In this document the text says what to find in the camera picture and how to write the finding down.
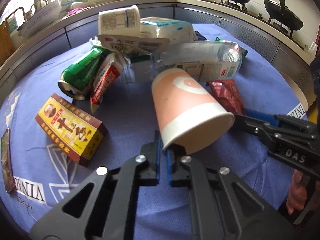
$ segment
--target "kitchen counter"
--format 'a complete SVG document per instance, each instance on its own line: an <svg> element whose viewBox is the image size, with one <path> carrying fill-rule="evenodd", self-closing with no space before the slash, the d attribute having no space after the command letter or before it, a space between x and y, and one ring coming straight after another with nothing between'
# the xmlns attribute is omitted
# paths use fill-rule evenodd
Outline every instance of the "kitchen counter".
<svg viewBox="0 0 320 240"><path fill-rule="evenodd" d="M312 59L294 41L268 23L236 8L204 0L120 0L65 17L20 46L0 67L0 104L17 81L36 65L97 36L100 11L133 4L139 7L141 17L156 16L191 23L213 23L226 29L255 49L276 69L290 76L305 94L309 105L314 102L309 69Z"/></svg>

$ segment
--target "smartphone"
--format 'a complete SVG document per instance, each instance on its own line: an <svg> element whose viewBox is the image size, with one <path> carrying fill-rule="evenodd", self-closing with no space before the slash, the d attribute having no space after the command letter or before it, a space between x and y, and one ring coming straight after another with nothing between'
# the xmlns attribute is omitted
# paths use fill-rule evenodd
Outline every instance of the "smartphone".
<svg viewBox="0 0 320 240"><path fill-rule="evenodd" d="M1 167L5 191L10 194L15 189L10 156L10 128L1 137Z"/></svg>

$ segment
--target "cardboard box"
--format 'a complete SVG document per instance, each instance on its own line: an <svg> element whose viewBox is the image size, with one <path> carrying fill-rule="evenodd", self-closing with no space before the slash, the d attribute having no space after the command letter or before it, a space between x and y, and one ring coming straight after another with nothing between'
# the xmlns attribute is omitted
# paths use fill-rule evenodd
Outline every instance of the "cardboard box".
<svg viewBox="0 0 320 240"><path fill-rule="evenodd" d="M101 121L54 93L36 121L51 140L74 162L87 166L107 133Z"/></svg>

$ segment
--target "white and blue package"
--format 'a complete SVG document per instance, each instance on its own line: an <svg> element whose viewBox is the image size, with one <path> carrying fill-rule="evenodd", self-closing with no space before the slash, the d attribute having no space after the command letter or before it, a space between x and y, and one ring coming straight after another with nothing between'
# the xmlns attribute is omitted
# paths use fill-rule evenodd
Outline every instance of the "white and blue package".
<svg viewBox="0 0 320 240"><path fill-rule="evenodd" d="M142 18L140 22L141 38L167 38L170 44L197 40L189 22L159 17Z"/></svg>

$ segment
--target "countertop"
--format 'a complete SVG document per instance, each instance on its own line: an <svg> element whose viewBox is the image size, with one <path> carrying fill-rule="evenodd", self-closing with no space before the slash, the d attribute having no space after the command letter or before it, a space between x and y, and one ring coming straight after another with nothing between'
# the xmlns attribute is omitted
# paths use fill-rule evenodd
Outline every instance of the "countertop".
<svg viewBox="0 0 320 240"><path fill-rule="evenodd" d="M282 34L280 31L276 30L272 26L268 25L267 23L250 16L248 14L245 14L237 9L233 9L224 5L221 5L216 2L209 2L204 0L121 0L121 1L115 1L110 2L108 4L101 4L98 6L95 6L93 8L90 8L88 10L85 10L81 13L72 15L71 17L63 18L39 33L37 33L35 36L30 38L26 43L24 43L22 46L20 46L7 60L6 62L0 67L0 79L10 70L11 66L20 59L20 57L23 56L28 50L32 49L33 46L35 46L40 41L44 40L46 37L50 35L61 35L64 33L64 28L72 23L75 23L79 20L88 18L90 16L94 16L98 14L100 11L112 8L119 8L119 7L126 7L131 6L133 4L139 5L139 4L147 4L147 3L183 3L183 4L190 4L195 6L201 6L204 8L212 9L221 13L229 14L233 17L239 18L240 20L244 20L248 22L249 24L252 24L261 30L265 31L266 33L270 34L271 36L275 37L279 41L281 41L283 44L288 46L290 49L292 49L300 58L302 58L308 65L311 64L312 59L307 55L303 49L301 49L297 44L295 44L292 40L290 40L288 37L286 37L284 34Z"/></svg>

